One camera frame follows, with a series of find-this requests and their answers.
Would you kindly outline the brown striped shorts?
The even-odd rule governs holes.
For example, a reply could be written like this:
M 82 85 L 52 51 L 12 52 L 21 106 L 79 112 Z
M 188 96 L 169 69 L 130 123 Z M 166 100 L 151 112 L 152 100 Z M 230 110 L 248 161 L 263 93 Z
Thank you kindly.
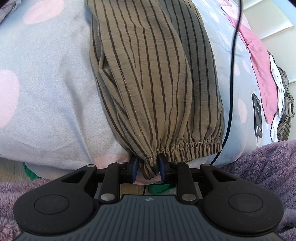
M 157 157 L 188 162 L 221 151 L 224 109 L 214 54 L 191 1 L 88 1 L 90 57 L 120 144 L 146 179 Z

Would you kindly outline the green slipper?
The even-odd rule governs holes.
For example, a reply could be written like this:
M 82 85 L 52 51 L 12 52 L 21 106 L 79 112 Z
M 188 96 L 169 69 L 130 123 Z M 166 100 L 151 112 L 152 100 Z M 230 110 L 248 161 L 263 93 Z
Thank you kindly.
M 25 170 L 26 175 L 30 178 L 31 181 L 40 178 L 31 169 L 29 169 L 25 163 L 23 163 L 23 168 Z M 159 181 L 156 184 L 148 185 L 147 188 L 148 192 L 152 195 L 163 195 L 165 193 L 168 194 L 171 193 L 172 189 L 173 187 L 171 187 L 168 184 L 163 184 L 162 181 Z

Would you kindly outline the grey pink-dotted bed cover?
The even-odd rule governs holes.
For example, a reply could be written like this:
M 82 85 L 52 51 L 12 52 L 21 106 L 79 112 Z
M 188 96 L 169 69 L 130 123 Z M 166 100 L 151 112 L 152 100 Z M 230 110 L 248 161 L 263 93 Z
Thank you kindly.
M 234 27 L 218 1 L 192 1 L 209 36 L 225 108 Z M 1 157 L 31 170 L 128 161 L 105 117 L 92 71 L 86 1 L 21 1 L 1 22 Z M 252 97 L 260 89 L 240 37 L 231 133 L 215 165 L 255 150 Z

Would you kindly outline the black smartphone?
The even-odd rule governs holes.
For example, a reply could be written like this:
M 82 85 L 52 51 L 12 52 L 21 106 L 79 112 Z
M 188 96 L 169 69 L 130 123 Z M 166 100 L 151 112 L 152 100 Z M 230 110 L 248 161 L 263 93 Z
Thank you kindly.
M 254 132 L 258 138 L 262 138 L 262 115 L 261 105 L 258 97 L 252 94 L 253 113 L 254 113 Z

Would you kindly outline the purple fluffy blanket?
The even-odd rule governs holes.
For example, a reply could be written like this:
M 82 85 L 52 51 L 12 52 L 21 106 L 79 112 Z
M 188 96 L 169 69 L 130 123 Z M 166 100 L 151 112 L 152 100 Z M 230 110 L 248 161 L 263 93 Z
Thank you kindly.
M 280 197 L 285 213 L 277 233 L 285 240 L 295 240 L 295 141 L 262 146 L 222 167 L 222 170 L 271 190 Z M 1 183 L 1 240 L 13 240 L 21 233 L 13 215 L 16 200 L 48 182 L 48 179 L 39 178 L 27 183 Z

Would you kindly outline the grey striped garment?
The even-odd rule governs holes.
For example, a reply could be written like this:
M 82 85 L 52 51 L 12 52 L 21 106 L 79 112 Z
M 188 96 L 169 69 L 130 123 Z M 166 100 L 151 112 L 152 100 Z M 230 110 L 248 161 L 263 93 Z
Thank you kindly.
M 277 128 L 277 138 L 280 141 L 286 141 L 290 135 L 292 118 L 295 116 L 295 100 L 290 92 L 290 82 L 286 72 L 281 67 L 278 67 L 278 70 L 282 78 L 285 93 L 282 116 Z

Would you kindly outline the pink pillowcase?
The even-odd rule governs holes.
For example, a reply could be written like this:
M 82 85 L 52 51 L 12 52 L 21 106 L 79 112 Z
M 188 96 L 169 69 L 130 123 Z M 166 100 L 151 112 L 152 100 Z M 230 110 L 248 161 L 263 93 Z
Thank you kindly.
M 261 121 L 272 124 L 279 111 L 278 86 L 272 74 L 270 56 L 263 42 L 250 29 L 242 14 L 235 47 L 234 102 L 241 121 L 248 117 L 252 95 L 258 98 Z

